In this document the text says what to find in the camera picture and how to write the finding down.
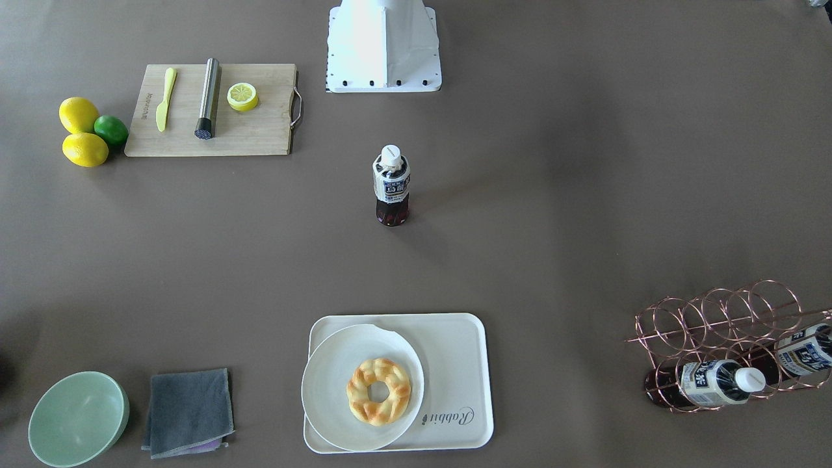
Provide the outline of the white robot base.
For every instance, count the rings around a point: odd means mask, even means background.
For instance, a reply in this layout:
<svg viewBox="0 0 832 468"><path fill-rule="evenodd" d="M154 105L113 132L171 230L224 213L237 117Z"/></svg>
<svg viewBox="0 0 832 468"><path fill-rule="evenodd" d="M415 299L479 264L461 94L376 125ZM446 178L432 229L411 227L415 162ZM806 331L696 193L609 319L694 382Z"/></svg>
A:
<svg viewBox="0 0 832 468"><path fill-rule="evenodd" d="M327 43L327 92L441 89L436 13L422 1L343 1L330 9Z"/></svg>

